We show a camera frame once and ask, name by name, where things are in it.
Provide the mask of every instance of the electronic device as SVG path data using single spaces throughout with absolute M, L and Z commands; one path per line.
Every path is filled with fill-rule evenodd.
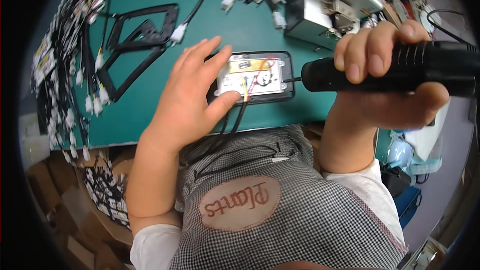
M 211 102 L 225 92 L 237 91 L 242 95 L 237 102 L 240 105 L 244 81 L 249 104 L 288 100 L 295 96 L 295 89 L 292 82 L 283 81 L 292 77 L 291 56 L 286 51 L 234 52 L 210 87 L 207 99 Z
M 302 81 L 311 92 L 363 91 L 413 92 L 427 81 L 440 82 L 450 96 L 476 98 L 476 126 L 480 128 L 480 54 L 475 46 L 450 41 L 429 41 L 413 45 L 398 44 L 392 52 L 392 64 L 382 77 L 368 75 L 363 82 L 352 84 L 345 72 L 335 68 L 333 58 L 303 65 Z
M 289 0 L 285 34 L 334 49 L 345 33 L 357 33 L 360 20 L 381 11 L 381 0 Z

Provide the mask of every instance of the person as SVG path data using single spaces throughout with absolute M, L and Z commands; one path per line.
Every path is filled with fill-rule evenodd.
M 380 22 L 340 39 L 334 64 L 358 84 L 385 75 L 395 43 L 427 40 L 415 21 L 398 30 Z M 338 92 L 317 152 L 322 174 L 298 125 L 236 133 L 205 154 L 215 140 L 206 135 L 241 96 L 206 101 L 232 54 L 226 45 L 205 61 L 220 43 L 214 37 L 184 50 L 138 142 L 126 191 L 135 268 L 394 269 L 408 247 L 374 135 L 429 124 L 447 89 L 426 82 L 414 94 Z M 183 219 L 174 209 L 179 161 L 194 161 L 178 190 Z

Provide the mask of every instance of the left hand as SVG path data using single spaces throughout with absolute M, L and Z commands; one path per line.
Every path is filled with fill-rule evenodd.
M 229 91 L 207 103 L 210 85 L 232 55 L 232 47 L 226 45 L 205 61 L 221 41 L 219 36 L 203 39 L 185 48 L 174 64 L 152 122 L 142 135 L 163 152 L 176 154 L 206 136 L 240 99 L 240 93 Z

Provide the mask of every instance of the green work mat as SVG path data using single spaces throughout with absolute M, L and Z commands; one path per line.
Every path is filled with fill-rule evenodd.
M 177 3 L 179 15 L 177 25 L 182 23 L 198 0 L 111 0 L 110 13 L 126 13 L 151 6 Z M 234 52 L 239 51 L 287 51 L 291 54 L 294 76 L 299 76 L 302 66 L 315 59 L 330 57 L 333 52 L 326 48 L 314 51 L 317 45 L 300 39 L 284 36 L 283 30 L 273 27 L 272 12 L 267 2 L 244 4 L 236 1 L 226 13 L 220 8 L 222 0 L 205 0 L 197 14 L 189 23 L 180 44 L 170 47 L 128 88 L 117 103 L 105 105 L 99 117 L 91 116 L 89 124 L 89 143 L 91 147 L 111 146 L 121 143 L 137 142 L 141 133 L 150 123 L 158 100 L 169 77 L 173 64 L 183 52 L 204 38 L 220 35 L 223 45 L 232 45 Z M 278 4 L 280 12 L 284 6 Z M 153 14 L 125 21 L 120 35 L 122 42 L 143 21 L 150 19 L 157 28 L 163 25 L 164 15 Z M 100 46 L 105 18 L 98 17 L 90 28 L 90 45 L 95 57 Z M 107 36 L 114 20 L 108 20 Z M 151 53 L 150 50 L 122 54 L 109 69 L 115 87 Z M 104 52 L 105 60 L 109 57 Z M 75 87 L 80 111 L 85 112 L 87 88 Z M 335 92 L 309 92 L 301 82 L 295 83 L 295 97 L 285 102 L 255 104 L 247 106 L 239 130 L 280 127 L 295 123 L 307 123 L 325 120 L 330 110 Z M 239 107 L 235 107 L 227 126 L 233 127 Z M 214 131 L 219 131 L 219 123 Z

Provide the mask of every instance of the checkered apron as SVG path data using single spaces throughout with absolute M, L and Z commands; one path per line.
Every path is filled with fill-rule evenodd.
M 212 139 L 187 148 L 182 158 L 199 156 Z M 191 165 L 182 190 L 182 236 L 171 268 L 271 269 L 309 261 L 332 268 L 394 269 L 405 246 L 357 195 L 323 179 L 312 166 L 312 147 L 298 125 L 237 133 L 225 148 Z M 272 177 L 280 185 L 279 205 L 267 220 L 243 231 L 202 223 L 203 195 L 253 175 Z

